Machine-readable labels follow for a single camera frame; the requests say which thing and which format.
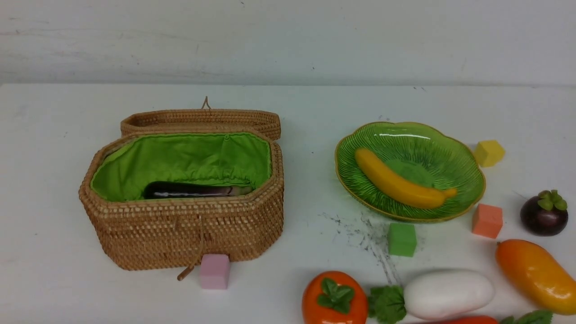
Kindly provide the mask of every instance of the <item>tabletop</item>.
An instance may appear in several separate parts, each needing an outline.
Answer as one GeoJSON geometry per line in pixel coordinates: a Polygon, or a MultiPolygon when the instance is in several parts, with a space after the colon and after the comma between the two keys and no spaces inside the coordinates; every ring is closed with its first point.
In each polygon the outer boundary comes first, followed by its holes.
{"type": "MultiPolygon", "coordinates": [[[[518,212],[544,189],[576,204],[576,89],[5,84],[0,86],[0,318],[3,323],[301,323],[307,283],[341,270],[364,287],[405,284],[433,269],[485,274],[494,300],[474,314],[502,319],[535,307],[500,273],[495,240],[471,233],[472,212],[417,224],[414,257],[387,254],[390,219],[352,198],[335,174],[339,140],[378,120],[428,124],[463,143],[498,140],[505,158],[483,170],[481,203],[503,209],[499,240],[540,244],[572,275],[576,223],[529,234],[518,212]],[[225,291],[205,291],[198,270],[130,272],[102,251],[78,199],[94,154],[136,113],[200,108],[279,114],[285,168],[282,236],[260,258],[232,264],[225,291]]],[[[418,323],[407,316],[402,323],[418,323]]],[[[574,318],[555,316],[554,323],[574,318]]]]}

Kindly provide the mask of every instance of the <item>yellow cube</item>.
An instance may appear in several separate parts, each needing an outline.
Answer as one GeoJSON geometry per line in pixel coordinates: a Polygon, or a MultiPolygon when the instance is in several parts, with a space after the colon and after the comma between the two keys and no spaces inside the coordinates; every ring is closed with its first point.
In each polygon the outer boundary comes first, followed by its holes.
{"type": "Polygon", "coordinates": [[[478,164],[483,167],[492,167],[504,158],[506,151],[496,140],[478,142],[474,157],[478,164]]]}

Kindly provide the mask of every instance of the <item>green plate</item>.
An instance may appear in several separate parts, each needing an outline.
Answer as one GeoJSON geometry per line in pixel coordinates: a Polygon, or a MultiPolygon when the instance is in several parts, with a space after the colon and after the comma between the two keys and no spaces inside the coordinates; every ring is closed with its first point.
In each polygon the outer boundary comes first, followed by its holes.
{"type": "Polygon", "coordinates": [[[424,124],[369,123],[336,147],[336,174],[346,190],[376,212],[411,222],[439,222],[470,210],[484,195],[486,179],[470,148],[424,124]],[[356,163],[358,148],[372,150],[387,166],[421,186],[457,188],[454,198],[435,209],[401,204],[376,188],[356,163]]]}

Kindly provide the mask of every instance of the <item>white wall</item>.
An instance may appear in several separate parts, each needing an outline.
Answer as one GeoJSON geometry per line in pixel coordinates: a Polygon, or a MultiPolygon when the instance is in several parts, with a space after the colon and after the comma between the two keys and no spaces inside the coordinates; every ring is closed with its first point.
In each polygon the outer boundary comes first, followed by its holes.
{"type": "Polygon", "coordinates": [[[0,82],[576,85],[576,0],[4,0],[0,82]]]}

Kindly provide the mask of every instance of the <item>toy banana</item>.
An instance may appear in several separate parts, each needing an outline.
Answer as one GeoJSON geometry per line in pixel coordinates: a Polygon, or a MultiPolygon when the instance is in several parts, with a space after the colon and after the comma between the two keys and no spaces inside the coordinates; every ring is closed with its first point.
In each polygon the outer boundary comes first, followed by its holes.
{"type": "Polygon", "coordinates": [[[371,150],[359,148],[355,152],[356,163],[366,177],[384,194],[408,206],[434,209],[446,199],[456,196],[456,188],[438,190],[410,182],[390,169],[371,150]]]}

